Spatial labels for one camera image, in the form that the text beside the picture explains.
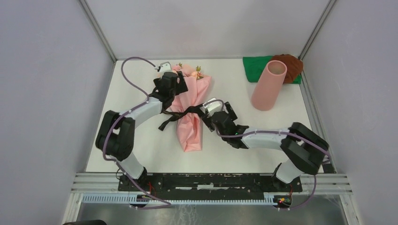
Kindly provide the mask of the black ribbon gold lettering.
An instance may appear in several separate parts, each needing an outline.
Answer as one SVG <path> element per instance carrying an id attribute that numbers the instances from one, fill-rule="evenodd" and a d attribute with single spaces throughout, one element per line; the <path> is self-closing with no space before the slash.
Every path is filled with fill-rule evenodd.
<path id="1" fill-rule="evenodd" d="M 186 116 L 189 113 L 193 113 L 199 116 L 201 113 L 207 113 L 205 108 L 203 107 L 202 104 L 197 105 L 197 106 L 189 106 L 185 111 L 183 112 L 171 112 L 171 111 L 163 111 L 162 114 L 166 114 L 169 115 L 170 117 L 164 121 L 159 127 L 158 129 L 160 131 L 163 131 L 165 129 L 165 127 L 170 123 L 170 122 L 174 122 L 174 121 L 178 121 L 179 119 L 183 118 L 184 116 Z"/>

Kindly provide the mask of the pink flower bouquet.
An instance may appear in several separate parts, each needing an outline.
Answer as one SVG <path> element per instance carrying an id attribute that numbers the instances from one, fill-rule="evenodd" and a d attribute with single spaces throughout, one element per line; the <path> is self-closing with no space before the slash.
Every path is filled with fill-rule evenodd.
<path id="1" fill-rule="evenodd" d="M 199 66 L 173 65 L 175 73 L 181 72 L 188 91 L 175 96 L 172 105 L 164 111 L 170 117 L 158 129 L 163 131 L 170 122 L 176 122 L 176 135 L 184 152 L 202 150 L 201 104 L 205 102 L 212 77 L 201 72 Z"/>

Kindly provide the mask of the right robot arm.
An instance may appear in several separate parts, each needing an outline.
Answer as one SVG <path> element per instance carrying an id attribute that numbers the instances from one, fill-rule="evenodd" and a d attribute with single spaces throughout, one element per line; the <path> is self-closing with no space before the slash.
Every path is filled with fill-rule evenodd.
<path id="1" fill-rule="evenodd" d="M 302 174 L 316 175 L 330 160 L 329 144 L 300 122 L 290 127 L 264 130 L 235 123 L 237 115 L 228 102 L 212 99 L 200 105 L 201 118 L 211 131 L 236 149 L 274 149 L 287 160 L 276 167 L 271 186 L 284 191 Z"/>

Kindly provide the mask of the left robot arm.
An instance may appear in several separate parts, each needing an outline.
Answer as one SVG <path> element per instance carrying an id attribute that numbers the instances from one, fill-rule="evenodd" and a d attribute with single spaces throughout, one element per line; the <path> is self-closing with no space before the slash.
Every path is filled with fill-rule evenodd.
<path id="1" fill-rule="evenodd" d="M 106 161 L 113 161 L 130 176 L 130 186 L 142 191 L 147 186 L 147 177 L 142 175 L 145 167 L 132 152 L 136 128 L 148 119 L 166 111 L 176 95 L 187 92 L 188 87 L 181 71 L 165 72 L 154 79 L 155 88 L 148 99 L 124 113 L 107 111 L 100 125 L 95 146 L 102 150 Z"/>

